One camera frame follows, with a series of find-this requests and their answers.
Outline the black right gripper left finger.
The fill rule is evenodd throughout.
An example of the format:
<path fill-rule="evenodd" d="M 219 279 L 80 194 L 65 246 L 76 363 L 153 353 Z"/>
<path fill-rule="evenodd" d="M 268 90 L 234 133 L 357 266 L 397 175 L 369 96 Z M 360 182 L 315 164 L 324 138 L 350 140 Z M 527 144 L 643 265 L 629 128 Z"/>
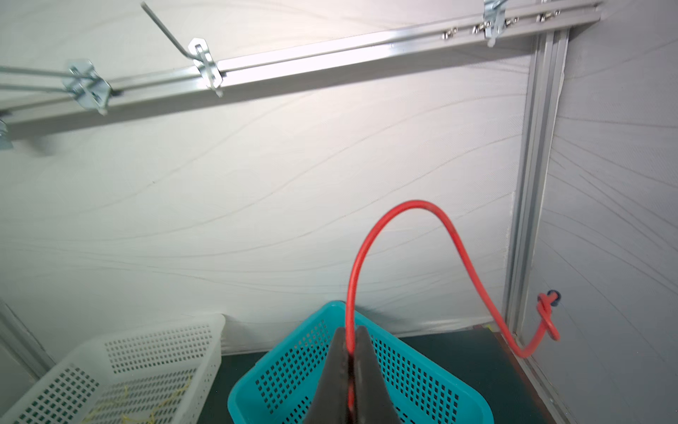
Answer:
<path fill-rule="evenodd" d="M 320 381 L 303 424 L 351 422 L 348 401 L 350 358 L 345 342 L 346 330 L 340 327 L 332 338 Z"/>

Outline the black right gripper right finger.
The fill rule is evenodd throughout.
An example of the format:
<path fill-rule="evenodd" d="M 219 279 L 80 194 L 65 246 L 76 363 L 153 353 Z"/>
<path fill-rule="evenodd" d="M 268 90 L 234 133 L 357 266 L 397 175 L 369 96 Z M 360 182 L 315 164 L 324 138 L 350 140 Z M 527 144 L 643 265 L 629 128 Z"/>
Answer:
<path fill-rule="evenodd" d="M 400 418 L 384 382 L 380 364 L 365 326 L 355 332 L 353 353 L 353 388 L 355 423 L 399 424 Z"/>

